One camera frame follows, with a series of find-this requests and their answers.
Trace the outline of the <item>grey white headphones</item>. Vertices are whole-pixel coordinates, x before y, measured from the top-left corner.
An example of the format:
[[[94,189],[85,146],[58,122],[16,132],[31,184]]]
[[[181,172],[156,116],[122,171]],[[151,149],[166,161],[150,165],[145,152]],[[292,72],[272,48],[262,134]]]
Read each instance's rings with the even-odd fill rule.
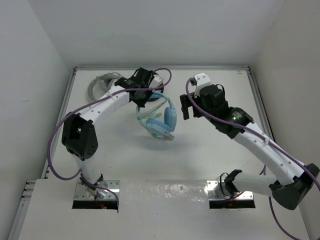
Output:
[[[87,98],[90,102],[95,102],[99,98],[95,97],[95,90],[100,90],[102,92],[103,96],[106,94],[111,86],[114,84],[115,81],[122,78],[123,75],[121,75],[118,72],[108,72],[102,75],[98,75],[95,79],[93,79],[90,84],[87,87]]]

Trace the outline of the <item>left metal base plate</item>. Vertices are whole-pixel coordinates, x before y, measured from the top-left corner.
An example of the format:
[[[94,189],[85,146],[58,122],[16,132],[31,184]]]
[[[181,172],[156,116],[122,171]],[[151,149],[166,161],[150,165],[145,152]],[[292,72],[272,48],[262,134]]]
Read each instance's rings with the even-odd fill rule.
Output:
[[[110,191],[112,191],[119,197],[119,194],[120,194],[119,182],[114,182],[113,180],[112,181],[104,180],[104,181],[100,181],[97,185],[99,187],[102,187],[102,189],[97,188],[96,190],[92,190],[79,179],[75,187],[74,200],[88,201],[88,200],[94,200],[95,198],[100,201],[116,200],[116,197]]]

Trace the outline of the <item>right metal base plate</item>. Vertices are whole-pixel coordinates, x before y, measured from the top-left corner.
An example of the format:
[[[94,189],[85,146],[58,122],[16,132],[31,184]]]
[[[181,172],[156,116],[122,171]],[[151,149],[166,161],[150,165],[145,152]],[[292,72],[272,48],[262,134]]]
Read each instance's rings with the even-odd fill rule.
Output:
[[[254,195],[250,191],[238,192],[235,196],[224,195],[220,189],[220,181],[219,180],[207,180],[206,181],[206,189],[208,192],[208,198],[210,201],[253,201]]]

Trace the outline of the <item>metal base plate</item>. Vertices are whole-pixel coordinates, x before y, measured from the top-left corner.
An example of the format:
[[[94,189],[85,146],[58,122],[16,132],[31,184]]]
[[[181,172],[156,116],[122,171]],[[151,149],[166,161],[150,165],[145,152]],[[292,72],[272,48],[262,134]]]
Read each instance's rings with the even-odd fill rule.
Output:
[[[208,198],[210,201],[253,201],[254,195],[250,191],[238,192],[235,196],[224,195],[220,189],[220,181],[219,180],[207,180],[206,181],[206,189],[208,192]]]
[[[116,200],[116,197],[110,191],[112,191],[119,197],[119,194],[120,194],[119,182],[114,182],[113,180],[112,181],[104,180],[104,181],[100,181],[97,185],[99,187],[102,187],[102,189],[97,188],[96,190],[92,190],[79,179],[75,187],[74,200],[88,201],[88,200],[94,200],[95,198],[100,201]]]

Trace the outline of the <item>white front cover board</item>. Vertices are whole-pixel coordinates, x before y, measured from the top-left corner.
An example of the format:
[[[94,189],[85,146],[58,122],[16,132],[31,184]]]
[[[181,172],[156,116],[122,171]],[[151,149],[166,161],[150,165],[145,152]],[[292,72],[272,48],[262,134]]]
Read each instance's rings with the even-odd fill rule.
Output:
[[[120,182],[119,209],[74,209],[77,182],[36,181],[21,240],[285,240],[268,198],[211,209],[201,180]]]

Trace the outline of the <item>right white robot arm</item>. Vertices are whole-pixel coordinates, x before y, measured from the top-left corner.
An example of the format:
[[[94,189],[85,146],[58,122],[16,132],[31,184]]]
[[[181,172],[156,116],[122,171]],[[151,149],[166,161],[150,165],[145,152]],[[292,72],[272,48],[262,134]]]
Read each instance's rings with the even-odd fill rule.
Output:
[[[195,118],[205,117],[215,128],[249,150],[272,175],[253,175],[240,169],[227,174],[219,183],[220,192],[229,198],[250,191],[275,199],[282,207],[295,210],[313,185],[319,186],[320,169],[313,163],[304,164],[270,139],[239,107],[231,107],[224,88],[211,84],[199,92],[187,92],[179,97],[184,120],[189,119],[189,107]]]

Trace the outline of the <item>light blue headphones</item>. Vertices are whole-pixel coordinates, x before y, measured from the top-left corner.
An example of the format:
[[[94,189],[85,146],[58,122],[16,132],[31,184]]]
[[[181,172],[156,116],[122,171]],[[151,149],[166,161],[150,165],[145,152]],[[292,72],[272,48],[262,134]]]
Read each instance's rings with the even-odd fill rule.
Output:
[[[177,125],[177,111],[171,99],[165,95],[158,105],[141,113],[141,108],[136,107],[136,118],[140,125],[154,138],[172,141],[172,133]]]

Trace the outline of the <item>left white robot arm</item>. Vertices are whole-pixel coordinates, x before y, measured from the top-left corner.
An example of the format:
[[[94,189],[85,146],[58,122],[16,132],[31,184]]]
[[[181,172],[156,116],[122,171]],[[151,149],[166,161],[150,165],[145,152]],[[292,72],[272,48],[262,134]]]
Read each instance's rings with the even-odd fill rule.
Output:
[[[116,78],[97,103],[71,114],[64,122],[61,142],[75,156],[77,166],[87,182],[97,185],[103,180],[94,157],[98,149],[99,125],[129,102],[143,107],[153,93],[150,89],[161,84],[163,79],[155,71],[140,67],[129,78]]]

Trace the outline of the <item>black headphones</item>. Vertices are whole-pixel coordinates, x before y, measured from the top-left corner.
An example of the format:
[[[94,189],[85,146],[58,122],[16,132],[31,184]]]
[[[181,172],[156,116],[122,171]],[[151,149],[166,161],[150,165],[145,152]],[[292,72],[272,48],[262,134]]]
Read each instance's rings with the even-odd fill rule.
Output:
[[[157,89],[153,92],[153,94],[151,95],[151,97],[147,100],[148,103],[150,102],[155,102],[158,99],[162,98],[164,96],[164,89],[165,87],[163,85],[161,85],[160,89]]]

